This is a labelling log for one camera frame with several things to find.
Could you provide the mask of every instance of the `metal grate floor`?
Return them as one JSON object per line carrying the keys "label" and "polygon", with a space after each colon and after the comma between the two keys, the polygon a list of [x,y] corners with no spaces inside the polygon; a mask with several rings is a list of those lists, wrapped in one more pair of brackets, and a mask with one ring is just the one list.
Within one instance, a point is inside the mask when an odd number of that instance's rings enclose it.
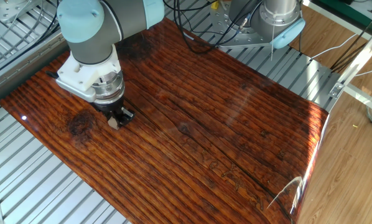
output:
{"label": "metal grate floor", "polygon": [[[206,1],[183,0],[182,9],[203,6]],[[31,44],[53,18],[55,4],[48,1],[45,22],[31,32],[40,8],[22,16],[13,30],[0,42],[0,63],[10,60],[17,50]],[[213,31],[210,9],[187,11],[193,30]],[[173,19],[170,9],[165,16]],[[186,19],[184,27],[189,29]],[[206,41],[215,42],[215,35],[196,33]],[[330,69],[300,52],[285,47],[224,50],[226,53],[257,70],[295,94],[315,102],[330,111],[336,100],[328,92],[338,79]],[[55,157],[30,132],[0,107],[0,199],[4,221],[12,223],[128,223],[99,194]]]}
{"label": "metal grate floor", "polygon": [[5,224],[128,223],[1,107],[0,203]]}
{"label": "metal grate floor", "polygon": [[0,36],[2,36],[0,38],[0,64],[38,39],[51,23],[55,15],[56,3],[46,0],[37,1],[43,4],[18,18],[13,25],[0,21]]}

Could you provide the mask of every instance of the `wood knot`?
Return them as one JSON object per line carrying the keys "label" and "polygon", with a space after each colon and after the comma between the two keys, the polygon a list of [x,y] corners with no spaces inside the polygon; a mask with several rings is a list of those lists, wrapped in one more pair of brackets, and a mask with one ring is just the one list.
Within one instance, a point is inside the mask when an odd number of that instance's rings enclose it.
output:
{"label": "wood knot", "polygon": [[81,111],[68,123],[68,130],[73,136],[85,134],[93,126],[94,117],[87,111]]}
{"label": "wood knot", "polygon": [[179,126],[178,126],[178,130],[183,133],[183,134],[190,134],[190,130],[188,129],[188,126],[187,124],[185,123],[181,123]]}
{"label": "wood knot", "polygon": [[266,138],[267,134],[269,134],[269,133],[268,133],[268,131],[266,131],[266,130],[263,130],[263,131],[261,132],[261,136],[264,137],[264,138]]}
{"label": "wood knot", "polygon": [[279,153],[277,153],[277,157],[281,160],[283,160],[283,157],[285,156],[285,152],[283,150],[281,150]]}
{"label": "wood knot", "polygon": [[211,162],[210,169],[215,169],[216,167],[218,167],[218,161]]}

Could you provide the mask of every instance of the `wood grain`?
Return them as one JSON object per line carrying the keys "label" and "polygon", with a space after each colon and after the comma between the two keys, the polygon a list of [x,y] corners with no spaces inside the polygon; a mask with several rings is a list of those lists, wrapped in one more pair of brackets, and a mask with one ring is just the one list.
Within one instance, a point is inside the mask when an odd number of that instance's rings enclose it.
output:
{"label": "wood grain", "polygon": [[136,111],[119,131],[44,74],[68,52],[0,104],[133,223],[297,220],[297,184],[267,206],[307,173],[326,111],[219,50],[191,53],[168,20],[118,52]]}

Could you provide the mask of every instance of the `glossy wood surface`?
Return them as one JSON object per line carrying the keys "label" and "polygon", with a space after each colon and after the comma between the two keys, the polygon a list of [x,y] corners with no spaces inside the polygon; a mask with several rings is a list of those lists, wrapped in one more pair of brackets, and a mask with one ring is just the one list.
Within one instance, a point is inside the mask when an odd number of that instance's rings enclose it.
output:
{"label": "glossy wood surface", "polygon": [[125,40],[119,131],[43,68],[0,104],[135,223],[293,223],[327,112],[220,50],[195,55],[164,20]]}

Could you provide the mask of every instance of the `white bracket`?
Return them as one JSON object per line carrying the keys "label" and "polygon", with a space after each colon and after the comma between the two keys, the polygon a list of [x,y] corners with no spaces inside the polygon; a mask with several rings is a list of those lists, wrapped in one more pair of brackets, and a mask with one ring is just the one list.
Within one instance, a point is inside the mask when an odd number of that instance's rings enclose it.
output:
{"label": "white bracket", "polygon": [[56,82],[60,87],[80,98],[90,103],[94,102],[96,100],[96,92],[92,88],[94,82],[111,72],[121,71],[114,44],[112,48],[109,59],[96,65],[84,65],[75,60],[73,53],[70,52],[69,58],[58,71],[59,78]]}

